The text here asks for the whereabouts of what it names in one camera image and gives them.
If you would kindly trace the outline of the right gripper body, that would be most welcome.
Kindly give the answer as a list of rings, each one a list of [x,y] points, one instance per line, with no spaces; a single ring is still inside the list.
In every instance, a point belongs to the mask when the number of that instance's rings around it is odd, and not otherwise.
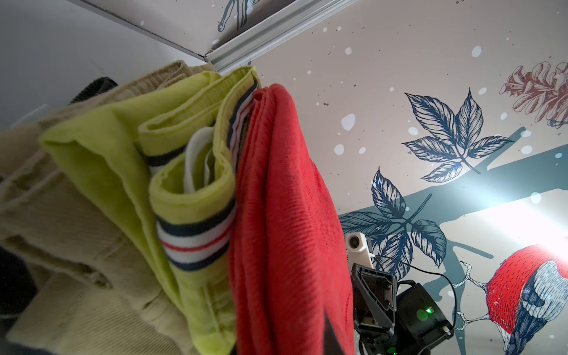
[[[397,284],[393,275],[353,264],[354,330],[367,354],[387,354],[396,318]]]

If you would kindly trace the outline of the yellow green garment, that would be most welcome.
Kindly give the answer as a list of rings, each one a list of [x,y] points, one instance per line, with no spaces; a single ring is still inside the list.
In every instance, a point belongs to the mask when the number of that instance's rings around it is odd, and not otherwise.
[[[133,242],[200,354],[236,343],[228,250],[236,172],[260,80],[201,72],[50,128],[41,146]]]

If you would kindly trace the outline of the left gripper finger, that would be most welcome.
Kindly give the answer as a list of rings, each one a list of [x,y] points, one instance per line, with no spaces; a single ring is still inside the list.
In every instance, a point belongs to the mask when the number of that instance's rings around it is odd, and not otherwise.
[[[345,355],[340,345],[337,335],[334,332],[331,321],[326,312],[324,312],[324,331],[323,331],[323,355]]]

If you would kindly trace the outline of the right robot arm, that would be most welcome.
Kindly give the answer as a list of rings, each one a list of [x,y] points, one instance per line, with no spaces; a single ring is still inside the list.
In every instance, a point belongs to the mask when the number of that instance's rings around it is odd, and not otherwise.
[[[426,289],[412,280],[353,264],[354,330],[361,354],[430,354],[455,334]]]

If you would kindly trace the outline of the red garment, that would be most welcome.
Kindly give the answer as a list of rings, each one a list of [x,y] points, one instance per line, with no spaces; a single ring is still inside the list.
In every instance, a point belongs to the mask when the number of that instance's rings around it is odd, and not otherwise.
[[[279,84],[254,94],[229,247],[239,354],[322,354],[324,312],[354,352],[345,238],[296,106]]]

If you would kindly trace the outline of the tan garment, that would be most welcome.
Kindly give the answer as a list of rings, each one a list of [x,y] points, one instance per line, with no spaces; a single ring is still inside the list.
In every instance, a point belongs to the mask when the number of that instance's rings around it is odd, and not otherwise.
[[[195,354],[182,313],[139,250],[87,200],[38,137],[90,109],[208,70],[173,62],[1,133],[1,249],[25,262],[37,295],[7,333],[26,354]]]

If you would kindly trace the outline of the black trousers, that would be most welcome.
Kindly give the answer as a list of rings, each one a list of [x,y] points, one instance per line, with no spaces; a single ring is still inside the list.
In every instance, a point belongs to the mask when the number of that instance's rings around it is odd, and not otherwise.
[[[70,105],[87,101],[116,87],[118,87],[118,84],[109,77],[97,78],[84,87],[84,89],[72,99]]]

